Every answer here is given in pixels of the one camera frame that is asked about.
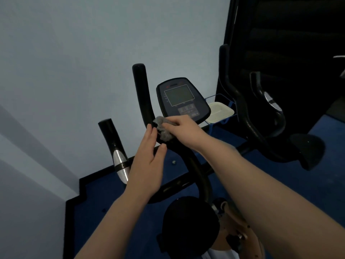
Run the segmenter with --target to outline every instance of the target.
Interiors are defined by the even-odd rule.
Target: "person's right arm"
[[[207,135],[189,116],[163,124],[209,162],[274,258],[345,258],[345,229],[302,196]]]

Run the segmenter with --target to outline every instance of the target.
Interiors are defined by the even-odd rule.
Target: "person's left hand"
[[[154,156],[153,148],[156,145],[156,139],[157,129],[148,124],[134,157],[126,187],[126,191],[145,198],[145,201],[148,201],[159,190],[163,178],[163,163],[167,146],[161,144]]]

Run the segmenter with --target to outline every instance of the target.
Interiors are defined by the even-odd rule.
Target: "hand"
[[[152,126],[148,124],[144,138],[134,157],[125,190],[144,198],[146,202],[160,188],[163,178],[164,157],[167,153],[166,144],[161,144],[156,156],[153,155],[156,139],[157,129],[152,129]]]
[[[202,140],[208,136],[188,115],[166,117],[169,121],[177,123],[178,126],[163,123],[162,126],[185,146],[198,150]]]

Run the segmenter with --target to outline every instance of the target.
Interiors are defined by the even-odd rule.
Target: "blue carpet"
[[[323,116],[310,133],[321,137],[326,143],[325,156],[312,171],[303,170],[297,161],[285,164],[272,162],[258,151],[248,153],[246,158],[345,226],[345,124]],[[212,135],[234,146],[244,142],[244,139],[219,127],[213,128]],[[186,172],[182,159],[168,151],[163,183]],[[215,174],[209,178],[214,197],[226,197],[227,193]],[[87,200],[75,206],[75,253],[82,248],[114,200],[123,193],[123,186],[117,175],[112,173],[89,183],[86,191]],[[162,229],[164,212],[176,198],[197,195],[198,189],[193,184],[161,203],[147,205],[134,228],[125,258],[169,258],[166,253],[159,251],[156,241]]]

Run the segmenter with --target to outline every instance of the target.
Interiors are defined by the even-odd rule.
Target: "wall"
[[[229,1],[1,0],[0,104],[31,139],[14,144],[74,191],[112,164],[99,121],[113,119],[133,156],[144,125],[132,65],[146,65],[156,115],[167,79],[213,95]]]
[[[65,201],[0,160],[0,258],[61,259]]]

